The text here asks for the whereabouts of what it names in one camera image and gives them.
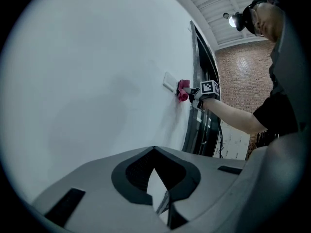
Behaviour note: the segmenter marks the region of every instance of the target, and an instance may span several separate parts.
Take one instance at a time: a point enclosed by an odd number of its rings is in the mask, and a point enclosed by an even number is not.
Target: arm
[[[247,134],[267,130],[252,113],[233,108],[216,99],[204,100],[203,109],[210,110],[227,124]]]

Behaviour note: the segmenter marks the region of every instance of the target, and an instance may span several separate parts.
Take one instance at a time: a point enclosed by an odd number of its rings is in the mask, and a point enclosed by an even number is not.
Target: white ceiling
[[[241,32],[229,25],[223,18],[225,12],[230,15],[239,11],[243,12],[252,0],[191,0],[200,10],[211,28],[219,48],[225,48],[236,44],[264,40],[263,37],[255,37],[247,29]]]

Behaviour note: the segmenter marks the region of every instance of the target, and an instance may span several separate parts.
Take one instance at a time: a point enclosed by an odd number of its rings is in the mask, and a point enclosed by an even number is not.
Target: black cable
[[[223,156],[222,156],[222,150],[224,149],[223,131],[222,131],[222,127],[220,126],[220,118],[218,118],[218,129],[219,129],[219,134],[220,134],[220,149],[219,149],[218,153],[219,153],[219,158],[223,159]]]

